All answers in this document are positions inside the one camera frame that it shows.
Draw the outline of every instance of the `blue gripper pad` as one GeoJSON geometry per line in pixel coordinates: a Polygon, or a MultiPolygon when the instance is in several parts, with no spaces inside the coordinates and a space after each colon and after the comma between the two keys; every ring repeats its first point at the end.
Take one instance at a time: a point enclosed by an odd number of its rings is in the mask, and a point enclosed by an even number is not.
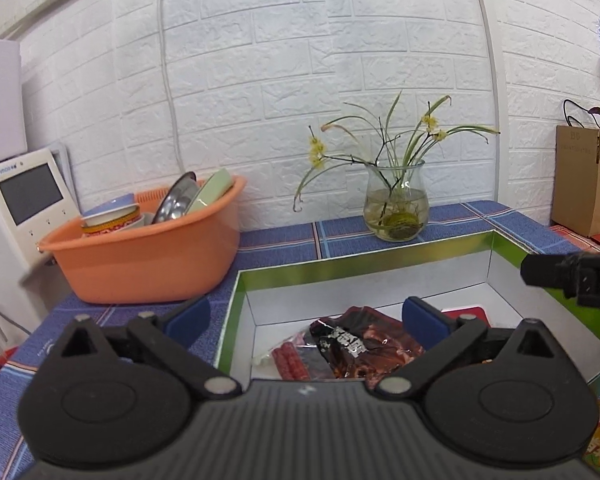
{"type": "Polygon", "coordinates": [[[411,296],[402,304],[402,327],[429,350],[451,334],[455,321],[426,301],[411,296]]]}
{"type": "Polygon", "coordinates": [[[206,296],[189,306],[179,306],[182,311],[173,316],[163,327],[163,332],[175,342],[189,348],[211,322],[211,305],[206,296]]]}

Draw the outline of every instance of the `dark plant leaf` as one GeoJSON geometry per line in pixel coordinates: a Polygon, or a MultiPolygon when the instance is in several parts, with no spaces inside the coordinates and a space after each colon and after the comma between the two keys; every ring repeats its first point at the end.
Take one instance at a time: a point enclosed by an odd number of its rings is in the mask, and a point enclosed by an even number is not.
{"type": "Polygon", "coordinates": [[[594,106],[593,108],[589,108],[588,111],[591,115],[596,114],[596,115],[600,116],[600,107],[599,106],[594,106]]]}

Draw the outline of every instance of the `white water heater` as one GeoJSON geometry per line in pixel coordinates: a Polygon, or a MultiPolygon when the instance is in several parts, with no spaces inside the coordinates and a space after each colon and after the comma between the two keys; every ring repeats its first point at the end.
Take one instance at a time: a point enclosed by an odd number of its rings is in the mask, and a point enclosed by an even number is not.
{"type": "Polygon", "coordinates": [[[27,151],[20,64],[20,44],[0,40],[0,162],[27,151]]]}

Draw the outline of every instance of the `water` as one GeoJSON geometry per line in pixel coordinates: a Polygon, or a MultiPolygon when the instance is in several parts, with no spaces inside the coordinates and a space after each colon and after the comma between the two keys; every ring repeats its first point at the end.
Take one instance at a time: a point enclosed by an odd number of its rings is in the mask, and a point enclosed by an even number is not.
{"type": "Polygon", "coordinates": [[[411,240],[429,221],[429,200],[419,189],[377,189],[366,194],[363,217],[382,240],[411,240]]]}

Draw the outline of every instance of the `paper bag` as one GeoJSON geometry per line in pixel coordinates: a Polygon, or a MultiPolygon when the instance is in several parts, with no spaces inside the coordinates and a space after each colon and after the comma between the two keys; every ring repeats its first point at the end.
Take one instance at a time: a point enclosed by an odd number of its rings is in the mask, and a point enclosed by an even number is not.
{"type": "Polygon", "coordinates": [[[600,130],[558,126],[551,220],[583,236],[600,233],[600,130]]]}

